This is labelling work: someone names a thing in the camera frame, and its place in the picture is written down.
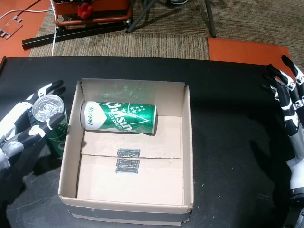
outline beverage can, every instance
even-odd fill
[[[51,153],[56,157],[62,157],[68,126],[63,100],[57,95],[45,95],[34,103],[32,113],[39,123],[44,122],[57,113],[64,113],[65,118],[56,128],[46,134],[46,141]]]
[[[81,125],[87,130],[154,134],[155,118],[151,104],[88,101],[81,109]]]

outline orange mat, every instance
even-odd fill
[[[0,0],[0,16],[10,10],[25,9],[37,0]],[[50,6],[50,0],[38,2],[30,10],[47,10]],[[0,20],[0,28],[9,22],[19,12],[13,12]],[[37,35],[46,13],[28,13],[23,12],[18,18],[22,19],[23,25],[8,40],[0,37],[0,61],[3,56],[6,57],[26,57],[29,56],[30,50],[23,50],[22,40],[33,38]]]
[[[208,38],[210,60],[268,65],[281,69],[289,75],[291,70],[281,60],[282,55],[290,58],[285,46],[259,42]]]

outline black metal bar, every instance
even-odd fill
[[[135,26],[141,21],[141,19],[144,17],[144,15],[150,10],[150,8],[157,2],[157,0],[151,0],[149,4],[143,8],[142,12],[140,15],[135,19],[135,21],[130,25],[128,28],[127,32],[133,32]]]
[[[3,69],[5,61],[6,61],[6,56],[3,56],[1,63],[0,63],[0,73],[1,73],[1,70]]]
[[[205,3],[206,3],[207,14],[208,14],[208,19],[209,19],[210,34],[212,37],[215,37],[217,35],[217,32],[215,30],[210,0],[205,0]]]
[[[57,32],[55,42],[60,42],[60,41],[75,39],[75,38],[81,38],[81,37],[87,37],[87,36],[93,36],[93,35],[98,35],[98,34],[108,33],[108,32],[122,31],[124,29],[125,29],[125,25],[123,22],[102,24],[102,25],[96,25],[96,26],[85,27],[85,28],[80,28],[80,29],[76,28],[76,29],[66,30],[64,32]],[[25,39],[22,41],[22,47],[24,50],[26,50],[26,49],[46,45],[46,44],[51,44],[51,43],[53,43],[53,39],[54,39],[54,34],[48,34],[48,35],[41,36],[41,37]]]

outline brown carpet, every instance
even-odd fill
[[[55,55],[139,56],[208,59],[208,16],[204,0],[171,6],[160,0],[132,34],[115,32],[59,42]],[[134,18],[142,9],[132,0]],[[258,41],[288,47],[292,60],[304,69],[303,0],[211,0],[217,37]],[[39,35],[54,31],[52,12]],[[31,56],[50,55],[50,45]]]

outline open cardboard box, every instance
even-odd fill
[[[80,123],[84,101],[155,105],[155,135],[86,131]],[[116,172],[121,148],[141,150],[137,173]],[[78,218],[157,225],[186,221],[193,208],[189,87],[138,80],[78,82],[58,194]]]

